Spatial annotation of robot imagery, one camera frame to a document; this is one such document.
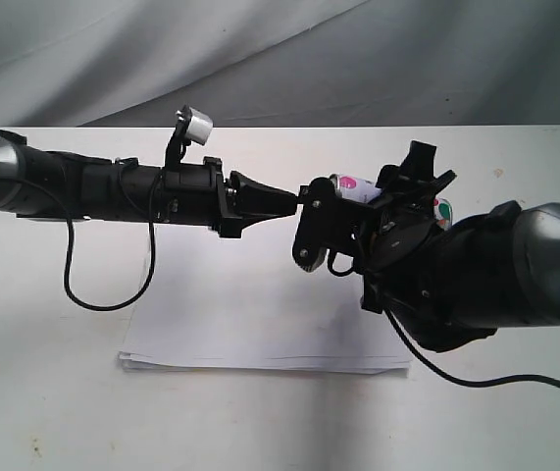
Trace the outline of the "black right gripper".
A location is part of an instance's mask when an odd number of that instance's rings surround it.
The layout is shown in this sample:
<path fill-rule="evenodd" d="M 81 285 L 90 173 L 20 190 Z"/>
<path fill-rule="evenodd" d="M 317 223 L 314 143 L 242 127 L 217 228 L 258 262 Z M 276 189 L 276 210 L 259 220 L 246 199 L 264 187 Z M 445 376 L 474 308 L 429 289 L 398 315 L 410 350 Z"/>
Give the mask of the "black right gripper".
<path fill-rule="evenodd" d="M 436 147 L 412 140 L 407 156 L 398 165 L 384 165 L 376 187 L 391 200 L 370 203 L 334 198 L 328 249 L 354 257 L 352 268 L 362 276 L 364 310 L 383 313 L 382 295 L 392 282 L 385 280 L 391 269 L 416 252 L 430 237 L 440 234 L 444 219 L 437 215 L 436 197 L 455 179 L 448 170 L 436 176 Z"/>

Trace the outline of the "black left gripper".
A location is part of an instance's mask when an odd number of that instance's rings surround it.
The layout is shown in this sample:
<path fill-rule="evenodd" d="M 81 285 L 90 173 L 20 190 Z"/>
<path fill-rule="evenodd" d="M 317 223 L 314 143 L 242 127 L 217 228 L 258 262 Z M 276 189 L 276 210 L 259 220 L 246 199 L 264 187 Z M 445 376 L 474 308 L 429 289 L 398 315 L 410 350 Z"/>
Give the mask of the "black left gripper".
<path fill-rule="evenodd" d="M 240 172 L 224 178 L 223 162 L 180 163 L 161 183 L 161 222 L 207 227 L 222 238 L 241 238 L 244 228 L 296 214 L 296 194 L 254 181 Z"/>

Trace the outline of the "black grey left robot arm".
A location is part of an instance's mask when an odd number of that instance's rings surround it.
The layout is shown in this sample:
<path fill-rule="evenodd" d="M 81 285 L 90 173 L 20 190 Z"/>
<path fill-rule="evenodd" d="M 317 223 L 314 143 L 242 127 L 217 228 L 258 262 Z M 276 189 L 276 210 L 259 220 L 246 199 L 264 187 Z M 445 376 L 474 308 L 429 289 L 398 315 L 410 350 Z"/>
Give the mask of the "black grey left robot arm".
<path fill-rule="evenodd" d="M 207 227 L 225 238 L 267 220 L 292 216 L 294 193 L 239 172 L 225 176 L 218 158 L 183 162 L 191 139 L 175 133 L 162 167 L 28 146 L 0 131 L 0 211 L 20 218 L 84 218 Z"/>

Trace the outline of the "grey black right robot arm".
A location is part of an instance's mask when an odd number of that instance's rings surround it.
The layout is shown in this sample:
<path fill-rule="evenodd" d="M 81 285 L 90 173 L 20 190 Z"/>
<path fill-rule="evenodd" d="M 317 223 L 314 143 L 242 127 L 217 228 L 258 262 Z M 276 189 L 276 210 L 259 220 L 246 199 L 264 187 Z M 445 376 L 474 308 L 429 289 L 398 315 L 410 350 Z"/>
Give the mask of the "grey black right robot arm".
<path fill-rule="evenodd" d="M 351 260 L 365 310 L 392 316 L 421 347 L 444 352 L 503 328 L 560 326 L 560 203 L 509 200 L 453 222 L 439 205 L 455 178 L 436 149 L 412 141 L 362 198 L 339 177 L 304 207 L 320 246 Z"/>

